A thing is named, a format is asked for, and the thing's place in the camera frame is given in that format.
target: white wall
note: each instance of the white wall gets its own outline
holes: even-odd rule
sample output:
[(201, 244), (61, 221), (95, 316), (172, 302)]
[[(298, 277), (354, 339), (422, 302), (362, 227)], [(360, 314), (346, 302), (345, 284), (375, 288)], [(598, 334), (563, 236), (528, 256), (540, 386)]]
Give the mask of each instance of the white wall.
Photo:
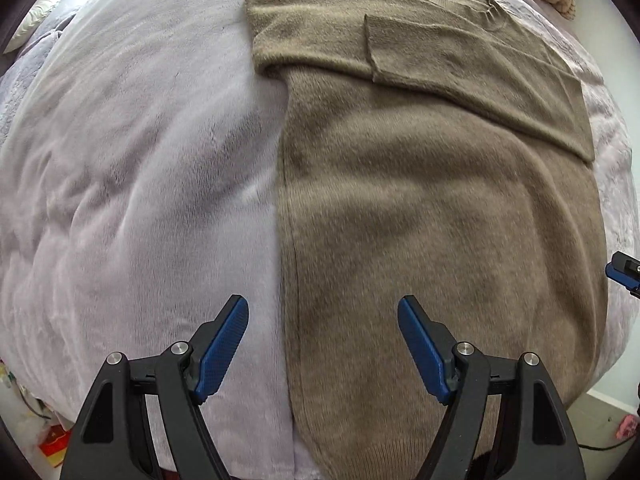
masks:
[[(632, 171), (640, 186), (640, 44), (611, 0), (576, 0), (572, 23), (576, 36), (595, 58), (613, 99), (625, 119), (634, 156)], [(636, 301), (640, 310), (640, 300)], [(625, 353), (594, 390), (638, 405), (640, 382), (640, 320), (632, 330)]]

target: bed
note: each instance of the bed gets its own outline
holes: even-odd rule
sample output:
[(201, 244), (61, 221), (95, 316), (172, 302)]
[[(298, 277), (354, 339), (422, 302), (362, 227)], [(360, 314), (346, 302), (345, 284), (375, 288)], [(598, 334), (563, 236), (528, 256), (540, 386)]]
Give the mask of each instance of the bed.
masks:
[[(114, 80), (144, 83), (137, 88), (148, 96), (145, 106), (157, 109), (154, 116), (159, 122), (137, 123), (135, 100), (129, 100), (129, 106), (117, 99), (117, 92), (109, 94), (109, 86), (101, 86), (96, 95), (80, 95), (73, 81), (76, 75), (88, 78), (100, 70), (87, 66), (77, 73), (65, 72), (65, 67), (73, 66), (68, 53), (100, 49), (100, 39), (92, 31), (100, 30), (95, 27), (105, 17), (96, 18), (97, 9), (112, 1), (91, 0), (65, 14), (64, 4), (69, 0), (63, 0), (59, 12), (42, 24), (43, 30), (34, 35), (0, 86), (5, 92), (0, 100), (8, 102), (7, 95), (12, 97), (12, 114), (3, 117), (7, 140), (0, 152), (0, 171), (4, 165), (11, 177), (3, 179), (0, 190), (5, 205), (0, 226), (11, 226), (5, 233), (17, 230), (22, 222), (33, 229), (25, 232), (24, 239), (4, 238), (3, 250), (12, 256), (2, 256), (0, 356), (25, 386), (73, 419), (111, 350), (122, 350), (129, 358), (156, 354), (172, 341), (186, 338), (231, 293), (242, 290), (256, 306), (247, 334), (252, 346), (239, 351), (226, 390), (204, 406), (212, 436), (230, 473), (239, 478), (319, 478), (290, 417), (281, 349), (271, 188), (286, 90), (254, 75), (242, 0), (206, 0), (203, 16), (197, 15), (197, 2), (203, 0), (183, 0), (193, 11), (193, 16), (184, 15), (185, 23), (193, 27), (206, 19), (207, 26), (198, 28), (191, 41), (172, 43), (172, 50), (164, 54), (165, 41), (191, 29), (169, 19), (165, 7), (151, 9), (138, 0), (138, 7), (122, 9), (122, 19), (132, 23), (132, 13), (143, 9), (138, 22), (153, 37), (148, 44), (151, 49), (140, 50), (140, 56), (156, 56), (156, 61), (158, 56), (174, 56), (176, 69), (159, 72), (152, 70), (153, 64), (124, 66), (113, 59), (108, 70), (117, 74)], [(607, 250), (637, 253), (640, 230), (630, 147), (622, 117), (593, 59), (551, 6), (539, 0), (496, 1), (556, 49), (580, 78), (596, 149), (593, 171)], [(102, 25), (106, 30), (108, 24)], [(158, 30), (168, 31), (167, 35)], [(181, 57), (185, 54), (189, 62)], [(172, 92), (180, 98), (170, 105), (175, 120), (165, 123), (162, 109), (168, 106), (167, 96)], [(117, 107), (105, 108), (105, 96), (114, 97)], [(71, 110), (72, 99), (76, 100), (74, 116), (56, 113), (53, 108), (50, 115), (43, 112), (42, 103), (51, 107), (53, 102)], [(110, 126), (104, 126), (107, 116), (113, 116)], [(34, 132), (42, 131), (41, 121), (45, 120), (52, 124), (51, 134), (39, 137)], [(78, 144), (77, 136), (65, 135), (66, 128), (76, 135), (82, 128), (88, 136), (92, 132), (100, 135)], [(138, 142), (118, 152), (114, 139), (128, 128), (141, 132)], [(154, 137), (158, 132), (163, 132), (162, 139)], [(204, 139), (212, 139), (213, 147), (203, 144)], [(45, 168), (29, 173), (29, 150), (49, 153), (39, 160), (46, 159), (45, 166), (53, 173), (45, 173)], [(95, 153), (104, 153), (104, 157)], [(140, 163), (152, 160), (149, 157), (155, 157), (151, 166)], [(185, 190), (182, 196), (151, 183), (159, 173), (176, 171), (177, 164), (189, 167), (179, 177), (182, 182), (196, 180), (195, 185), (181, 188)], [(77, 189), (65, 188), (68, 183), (60, 180), (65, 171), (77, 173)], [(216, 185), (200, 194), (186, 193), (199, 189), (198, 179)], [(94, 182), (98, 184), (91, 190)], [(124, 193), (118, 191), (122, 186), (127, 189)], [(20, 197), (33, 189), (46, 192), (21, 205)], [(69, 202), (56, 201), (59, 196)], [(96, 216), (105, 197), (117, 209)], [(193, 210), (193, 203), (204, 209)], [(173, 216), (159, 214), (158, 208)], [(46, 220), (38, 216), (43, 214)], [(118, 220), (108, 218), (110, 214), (116, 214)], [(196, 217), (193, 222), (190, 215)], [(166, 230), (175, 230), (172, 242), (163, 240), (159, 245), (160, 238), (154, 236)], [(194, 236), (193, 230), (207, 235)], [(119, 247), (105, 241), (118, 236), (122, 236)], [(137, 244), (138, 239), (146, 244)], [(12, 244), (21, 249), (16, 251)], [(114, 261), (114, 254), (124, 260)], [(215, 262), (209, 262), (210, 254), (216, 255)], [(82, 286), (76, 281), (79, 277)], [(204, 287), (205, 283), (213, 285)], [(593, 382), (622, 354), (634, 319), (632, 298), (610, 286), (606, 330)], [(262, 352), (256, 360), (252, 356), (260, 354), (260, 348), (273, 351)], [(253, 397), (241, 395), (246, 391), (252, 391)], [(268, 422), (260, 427), (256, 423), (260, 420)], [(156, 406), (152, 406), (152, 424), (161, 466), (172, 468)]]

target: bed sheet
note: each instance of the bed sheet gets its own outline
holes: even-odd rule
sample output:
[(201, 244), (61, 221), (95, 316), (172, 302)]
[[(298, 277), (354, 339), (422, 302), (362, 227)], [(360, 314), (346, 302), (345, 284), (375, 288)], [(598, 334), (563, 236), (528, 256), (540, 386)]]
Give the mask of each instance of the bed sheet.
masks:
[[(550, 7), (497, 1), (582, 81), (607, 247), (636, 253), (629, 143), (593, 59)], [(272, 190), (286, 89), (254, 74), (242, 0), (92, 4), (58, 41), (0, 152), (0, 355), (73, 419), (108, 352), (156, 354), (241, 292), (252, 320), (203, 406), (207, 426), (233, 476), (319, 478), (288, 411), (280, 327)], [(594, 380), (622, 353), (634, 316), (610, 284)]]

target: brown sweater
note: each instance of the brown sweater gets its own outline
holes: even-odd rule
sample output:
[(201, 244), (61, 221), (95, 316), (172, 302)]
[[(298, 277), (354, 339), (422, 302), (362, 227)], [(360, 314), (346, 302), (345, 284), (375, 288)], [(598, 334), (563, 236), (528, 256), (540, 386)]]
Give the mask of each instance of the brown sweater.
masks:
[(575, 399), (606, 318), (606, 248), (561, 57), (493, 0), (245, 2), (256, 70), (289, 88), (287, 367), (327, 477), (413, 478), (440, 424), (398, 330), (404, 294), (487, 354), (537, 352)]

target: black cable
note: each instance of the black cable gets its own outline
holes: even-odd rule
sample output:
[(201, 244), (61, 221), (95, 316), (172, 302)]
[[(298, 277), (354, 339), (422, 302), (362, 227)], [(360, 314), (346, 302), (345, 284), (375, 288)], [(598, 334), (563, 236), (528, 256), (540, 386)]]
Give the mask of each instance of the black cable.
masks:
[(34, 410), (30, 406), (30, 404), (27, 402), (27, 399), (24, 398), (24, 394), (22, 393), (22, 389), (20, 388), (20, 386), (18, 386), (18, 393), (20, 394), (20, 398), (22, 399), (22, 402), (24, 402), (24, 405), (29, 409), (31, 413), (39, 416), (40, 418), (44, 418), (45, 420), (51, 420), (50, 416), (44, 415), (44, 413), (38, 413), (36, 410)]
[(622, 442), (619, 442), (619, 443), (614, 444), (613, 446), (609, 446), (609, 447), (593, 447), (593, 446), (587, 446), (586, 444), (578, 444), (578, 447), (581, 447), (582, 449), (588, 449), (590, 451), (609, 451), (611, 449), (616, 449), (617, 447), (623, 446), (624, 444), (626, 444), (630, 440), (633, 440), (635, 437), (636, 437), (635, 435), (634, 436), (630, 436), (629, 438), (626, 438)]

